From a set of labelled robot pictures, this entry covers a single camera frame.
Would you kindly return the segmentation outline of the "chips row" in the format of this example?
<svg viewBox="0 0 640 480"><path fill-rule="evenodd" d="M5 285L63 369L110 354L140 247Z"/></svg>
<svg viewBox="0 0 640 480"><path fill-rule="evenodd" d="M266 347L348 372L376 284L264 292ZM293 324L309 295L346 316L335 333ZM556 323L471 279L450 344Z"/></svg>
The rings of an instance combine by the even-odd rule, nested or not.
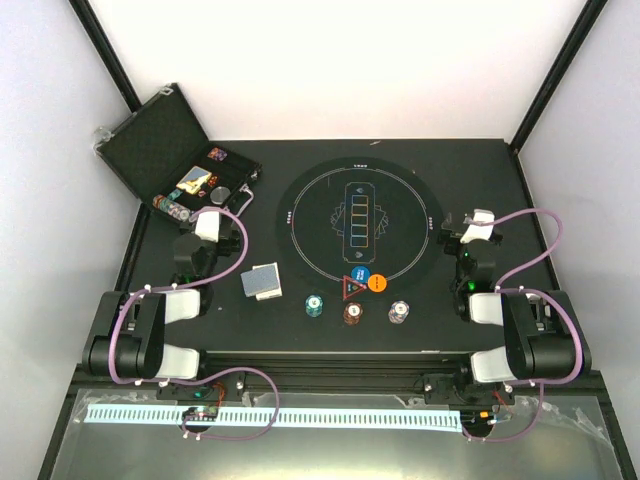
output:
<svg viewBox="0 0 640 480"><path fill-rule="evenodd" d="M192 210L178 203L170 196L157 195L153 198L152 205L157 210L181 222L188 221L194 214Z"/></svg>

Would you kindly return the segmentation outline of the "orange round button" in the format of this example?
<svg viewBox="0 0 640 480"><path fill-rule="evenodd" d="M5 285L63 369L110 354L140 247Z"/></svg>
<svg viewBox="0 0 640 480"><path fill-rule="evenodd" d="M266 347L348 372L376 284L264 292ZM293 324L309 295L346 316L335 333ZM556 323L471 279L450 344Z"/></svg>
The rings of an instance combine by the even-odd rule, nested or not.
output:
<svg viewBox="0 0 640 480"><path fill-rule="evenodd" d="M387 278L379 273L372 274L367 280L367 287L370 291L374 293L382 293L387 289L388 280Z"/></svg>

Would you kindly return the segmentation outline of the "blue round button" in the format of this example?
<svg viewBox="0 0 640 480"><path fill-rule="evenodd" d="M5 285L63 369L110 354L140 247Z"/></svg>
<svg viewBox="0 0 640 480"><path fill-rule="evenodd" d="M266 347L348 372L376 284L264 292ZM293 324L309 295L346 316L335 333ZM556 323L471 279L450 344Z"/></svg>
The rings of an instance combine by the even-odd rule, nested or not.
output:
<svg viewBox="0 0 640 480"><path fill-rule="evenodd" d="M351 270L351 278L362 284L367 284L370 276L371 272L366 266L358 265Z"/></svg>

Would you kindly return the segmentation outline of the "green poker chip stack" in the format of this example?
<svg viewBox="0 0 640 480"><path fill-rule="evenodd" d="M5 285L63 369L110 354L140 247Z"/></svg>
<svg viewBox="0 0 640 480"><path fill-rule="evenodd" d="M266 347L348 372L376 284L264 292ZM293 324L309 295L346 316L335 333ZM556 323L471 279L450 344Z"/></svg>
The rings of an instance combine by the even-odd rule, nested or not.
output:
<svg viewBox="0 0 640 480"><path fill-rule="evenodd" d="M305 312L311 318L317 318L323 313L324 302L319 295L310 295L305 300Z"/></svg>

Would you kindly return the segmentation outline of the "triangular all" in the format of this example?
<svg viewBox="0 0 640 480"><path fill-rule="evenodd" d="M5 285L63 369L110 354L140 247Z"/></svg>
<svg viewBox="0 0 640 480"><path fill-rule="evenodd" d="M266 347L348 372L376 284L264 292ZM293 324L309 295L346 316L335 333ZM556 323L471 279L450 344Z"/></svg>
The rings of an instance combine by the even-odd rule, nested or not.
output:
<svg viewBox="0 0 640 480"><path fill-rule="evenodd" d="M350 276L344 276L342 279L342 298L344 301L350 299L354 295L367 290L367 286Z"/></svg>

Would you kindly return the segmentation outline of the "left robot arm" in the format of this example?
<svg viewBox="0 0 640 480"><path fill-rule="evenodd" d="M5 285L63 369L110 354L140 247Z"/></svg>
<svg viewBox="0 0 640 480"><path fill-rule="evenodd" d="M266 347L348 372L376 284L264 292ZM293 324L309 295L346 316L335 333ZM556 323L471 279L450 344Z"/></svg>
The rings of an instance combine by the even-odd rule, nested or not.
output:
<svg viewBox="0 0 640 480"><path fill-rule="evenodd" d="M192 214L174 242L177 272L168 286L102 295L82 352L84 372L116 384L173 381L193 399L207 397L213 372L200 365L199 351L169 344L166 326L207 313L213 283L240 266L248 246L237 215L218 207Z"/></svg>

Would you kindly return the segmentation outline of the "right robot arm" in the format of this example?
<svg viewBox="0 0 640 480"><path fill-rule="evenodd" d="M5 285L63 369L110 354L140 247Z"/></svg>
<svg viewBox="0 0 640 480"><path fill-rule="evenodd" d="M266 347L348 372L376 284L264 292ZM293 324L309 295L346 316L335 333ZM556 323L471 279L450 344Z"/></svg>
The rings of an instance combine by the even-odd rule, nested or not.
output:
<svg viewBox="0 0 640 480"><path fill-rule="evenodd" d="M543 253L495 278L497 250L503 235L497 227L510 220L543 215L553 219L555 240ZM506 281L547 260L563 234L560 217L546 209L527 208L496 217L476 209L456 224L446 218L438 243L455 258L451 284L454 310L462 320L502 329L499 347L470 355L471 368L454 379L457 396L476 403L491 390L491 383L563 385L588 374L592 356L566 292L524 286L509 288Z"/></svg>

